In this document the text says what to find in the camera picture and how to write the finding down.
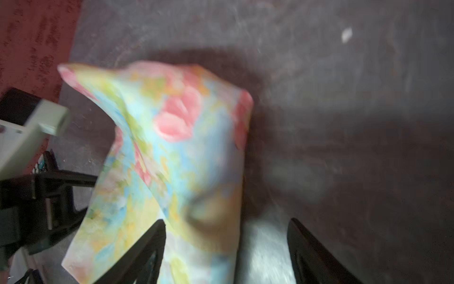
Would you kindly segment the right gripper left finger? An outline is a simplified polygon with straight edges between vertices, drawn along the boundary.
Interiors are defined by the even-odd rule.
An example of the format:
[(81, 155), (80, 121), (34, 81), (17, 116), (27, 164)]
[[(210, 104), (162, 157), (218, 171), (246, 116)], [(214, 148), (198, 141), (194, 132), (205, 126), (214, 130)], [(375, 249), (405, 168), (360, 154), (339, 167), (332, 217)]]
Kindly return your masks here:
[(156, 284), (165, 243), (166, 225), (157, 220), (95, 284)]

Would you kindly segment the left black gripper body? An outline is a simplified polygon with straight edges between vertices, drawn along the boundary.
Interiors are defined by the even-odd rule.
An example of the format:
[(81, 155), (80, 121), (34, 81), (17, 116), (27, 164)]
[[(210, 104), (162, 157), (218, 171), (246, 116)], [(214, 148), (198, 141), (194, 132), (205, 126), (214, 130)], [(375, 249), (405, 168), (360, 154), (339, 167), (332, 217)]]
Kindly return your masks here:
[(1, 181), (1, 283), (20, 249), (40, 253), (79, 228), (87, 209), (76, 209), (73, 189), (94, 188), (97, 179), (60, 170), (53, 152), (45, 151), (33, 173)]

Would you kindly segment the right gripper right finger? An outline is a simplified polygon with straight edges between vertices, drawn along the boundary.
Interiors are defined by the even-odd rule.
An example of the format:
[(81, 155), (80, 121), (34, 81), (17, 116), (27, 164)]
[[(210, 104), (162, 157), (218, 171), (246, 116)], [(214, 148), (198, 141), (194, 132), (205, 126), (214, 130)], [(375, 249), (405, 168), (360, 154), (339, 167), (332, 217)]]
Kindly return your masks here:
[(287, 243), (297, 284), (360, 284), (296, 218), (289, 221)]

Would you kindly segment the floral pastel skirt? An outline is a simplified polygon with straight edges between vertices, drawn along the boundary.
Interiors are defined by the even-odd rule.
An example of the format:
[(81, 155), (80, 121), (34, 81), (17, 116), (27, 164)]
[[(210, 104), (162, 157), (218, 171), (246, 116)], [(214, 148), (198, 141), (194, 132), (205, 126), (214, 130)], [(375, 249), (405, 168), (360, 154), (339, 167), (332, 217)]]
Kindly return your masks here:
[(254, 106), (249, 92), (198, 65), (65, 63), (58, 71), (115, 123), (63, 267), (92, 284), (163, 220), (159, 283), (233, 283)]

